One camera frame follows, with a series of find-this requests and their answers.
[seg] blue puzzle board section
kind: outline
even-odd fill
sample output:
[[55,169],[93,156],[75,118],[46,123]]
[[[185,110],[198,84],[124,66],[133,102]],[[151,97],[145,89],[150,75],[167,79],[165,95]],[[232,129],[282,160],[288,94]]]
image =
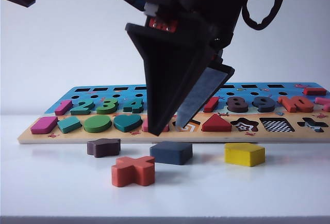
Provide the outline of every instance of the blue puzzle board section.
[[[219,97],[217,107],[219,110],[224,108],[228,98],[234,96],[244,98],[249,107],[252,107],[252,101],[255,97],[270,97],[277,101],[280,96],[291,98],[293,96],[303,95],[302,92],[306,87],[320,88],[322,86],[317,83],[227,83],[214,96]],[[315,99],[315,96],[303,96],[312,102]],[[323,97],[330,98],[330,92],[327,91],[326,96]],[[62,100],[72,100],[73,107],[76,107],[79,101],[92,99],[95,104],[92,111],[95,111],[99,106],[103,106],[103,101],[107,98],[118,100],[118,110],[122,110],[123,106],[133,99],[142,98],[144,113],[147,110],[145,85],[79,86],[67,92],[45,114],[54,113]]]

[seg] red cross piece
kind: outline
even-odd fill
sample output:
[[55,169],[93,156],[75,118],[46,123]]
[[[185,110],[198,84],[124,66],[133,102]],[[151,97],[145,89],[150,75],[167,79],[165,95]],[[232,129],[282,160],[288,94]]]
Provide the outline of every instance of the red cross piece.
[[145,156],[141,158],[121,157],[111,167],[112,184],[124,187],[131,183],[148,186],[155,182],[155,158]]

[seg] yellow rectangular block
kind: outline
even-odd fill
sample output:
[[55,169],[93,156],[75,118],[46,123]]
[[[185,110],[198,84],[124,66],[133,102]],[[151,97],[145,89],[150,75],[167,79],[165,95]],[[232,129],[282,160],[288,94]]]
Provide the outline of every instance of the yellow rectangular block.
[[251,143],[226,143],[225,162],[241,166],[256,166],[265,162],[265,148]]

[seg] checkered pattern slot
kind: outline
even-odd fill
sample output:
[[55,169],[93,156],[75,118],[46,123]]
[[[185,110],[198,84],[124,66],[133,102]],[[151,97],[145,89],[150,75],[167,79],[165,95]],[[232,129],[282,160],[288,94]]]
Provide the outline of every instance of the checkered pattern slot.
[[268,132],[294,132],[285,118],[260,118],[260,121]]

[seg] wooden puzzle board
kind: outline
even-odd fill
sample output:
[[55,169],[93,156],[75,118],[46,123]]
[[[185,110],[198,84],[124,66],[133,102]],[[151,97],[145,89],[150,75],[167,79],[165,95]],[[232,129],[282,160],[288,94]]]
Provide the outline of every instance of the wooden puzzle board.
[[[203,109],[193,120],[199,122],[190,122],[185,129],[175,127],[175,116],[169,123],[169,132],[163,132],[156,137],[148,132],[143,132],[141,126],[123,133],[117,130],[114,125],[101,133],[88,133],[84,130],[84,121],[91,116],[98,115],[95,110],[98,106],[103,105],[106,98],[118,99],[118,110],[115,113],[108,114],[111,121],[117,115],[131,115],[123,112],[125,103],[134,98],[142,98],[144,102],[144,111],[138,115],[142,120],[147,117],[146,108],[146,88],[145,85],[129,85],[129,86],[89,86],[74,87],[62,98],[60,98],[51,108],[49,108],[43,116],[54,116],[54,110],[59,106],[62,100],[72,100],[73,107],[78,105],[81,99],[93,99],[95,107],[89,115],[76,115],[83,125],[81,128],[63,134],[58,127],[55,127],[49,134],[34,135],[28,127],[18,138],[20,143],[86,143],[87,141],[99,138],[119,138],[122,143],[151,143],[160,141],[188,141],[188,142],[258,142],[258,143],[291,143],[291,142],[330,142],[330,128],[328,126],[321,127],[321,132],[315,127],[312,129],[308,126],[301,126],[304,122],[303,118],[311,118],[315,122],[322,122],[330,125],[330,113],[322,110],[322,105],[315,104],[311,113],[289,113],[285,108],[276,103],[275,110],[270,113],[259,113],[258,108],[252,105],[255,97],[269,97],[277,100],[280,96],[304,96],[311,102],[315,97],[330,99],[330,93],[326,95],[303,95],[305,87],[320,88],[316,83],[227,83],[224,88],[219,90],[214,96],[219,97],[219,104],[212,113],[204,113]],[[229,97],[242,97],[249,105],[249,111],[246,113],[234,113],[227,109],[226,101]],[[231,132],[203,132],[202,124],[205,123],[212,115],[220,115],[224,120],[232,123]],[[68,111],[63,116],[58,116],[58,120],[63,120],[70,116]],[[239,122],[239,118],[245,118],[249,121],[257,122],[258,125],[252,129],[251,126]],[[279,130],[270,131],[275,125],[280,125]]]

